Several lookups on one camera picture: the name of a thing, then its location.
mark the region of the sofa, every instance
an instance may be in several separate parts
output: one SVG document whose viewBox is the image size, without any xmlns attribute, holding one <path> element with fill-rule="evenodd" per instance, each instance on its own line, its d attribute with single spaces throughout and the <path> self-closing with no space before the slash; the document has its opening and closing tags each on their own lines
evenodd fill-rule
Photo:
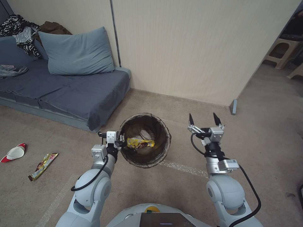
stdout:
<svg viewBox="0 0 303 227">
<path fill-rule="evenodd" d="M 12 36 L 0 37 L 0 64 L 28 68 L 17 77 L 0 79 L 0 105 L 97 132 L 129 91 L 130 70 L 51 75 L 46 52 L 36 40 L 35 46 L 41 59 L 27 55 Z"/>
</svg>

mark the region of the plastic stool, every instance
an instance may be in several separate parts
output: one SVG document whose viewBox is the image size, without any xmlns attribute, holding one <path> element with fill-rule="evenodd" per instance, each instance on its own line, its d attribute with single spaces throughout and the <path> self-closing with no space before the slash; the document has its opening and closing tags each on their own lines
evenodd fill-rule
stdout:
<svg viewBox="0 0 303 227">
<path fill-rule="evenodd" d="M 282 56 L 282 58 L 276 58 L 276 57 L 270 56 L 270 53 L 273 51 L 273 49 L 278 44 L 281 44 L 281 43 L 288 44 L 288 49 L 284 53 L 284 55 Z M 274 61 L 274 62 L 277 63 L 277 65 L 275 67 L 276 69 L 283 69 L 284 66 L 287 64 L 287 62 L 289 60 L 293 59 L 296 56 L 297 51 L 299 50 L 299 46 L 301 46 L 302 44 L 303 44 L 303 41 L 293 41 L 293 40 L 278 38 L 276 40 L 276 42 L 274 43 L 274 45 L 268 51 L 268 53 L 265 56 L 264 60 Z"/>
<path fill-rule="evenodd" d="M 299 65 L 291 74 L 289 74 L 287 76 L 287 78 L 291 79 L 293 78 L 295 75 L 300 75 L 303 76 L 303 63 L 301 65 Z"/>
</svg>

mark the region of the candy bar wrapper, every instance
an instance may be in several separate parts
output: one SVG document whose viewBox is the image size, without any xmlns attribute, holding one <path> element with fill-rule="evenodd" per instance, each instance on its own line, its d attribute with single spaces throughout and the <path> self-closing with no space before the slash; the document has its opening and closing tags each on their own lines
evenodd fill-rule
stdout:
<svg viewBox="0 0 303 227">
<path fill-rule="evenodd" d="M 44 170 L 46 170 L 49 164 L 57 157 L 57 155 L 58 153 L 47 154 L 42 162 L 38 164 L 36 171 L 28 176 L 30 181 L 36 180 L 44 172 Z"/>
<path fill-rule="evenodd" d="M 128 138 L 127 146 L 129 148 L 143 148 L 143 147 L 153 147 L 155 145 L 155 141 L 153 140 L 143 140 L 136 138 Z"/>
</svg>

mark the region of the brown fabric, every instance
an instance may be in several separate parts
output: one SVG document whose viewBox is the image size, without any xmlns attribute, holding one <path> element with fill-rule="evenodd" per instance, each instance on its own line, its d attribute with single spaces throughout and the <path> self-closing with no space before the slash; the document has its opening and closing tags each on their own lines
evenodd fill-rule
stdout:
<svg viewBox="0 0 303 227">
<path fill-rule="evenodd" d="M 40 32 L 59 34 L 59 35 L 72 35 L 72 33 L 70 33 L 69 30 L 67 30 L 62 25 L 58 24 L 57 22 L 49 22 L 49 21 L 46 21 L 43 25 L 41 25 Z M 39 34 L 35 35 L 35 39 L 38 40 L 39 43 L 41 43 L 42 45 Z"/>
</svg>

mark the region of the blue pillow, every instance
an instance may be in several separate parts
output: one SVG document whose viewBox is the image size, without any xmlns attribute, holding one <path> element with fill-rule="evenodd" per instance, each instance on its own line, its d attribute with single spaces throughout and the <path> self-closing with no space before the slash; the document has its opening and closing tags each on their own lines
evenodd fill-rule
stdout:
<svg viewBox="0 0 303 227">
<path fill-rule="evenodd" d="M 48 55 L 48 70 L 54 75 L 89 75 L 114 70 L 104 27 L 79 35 L 39 32 Z"/>
</svg>

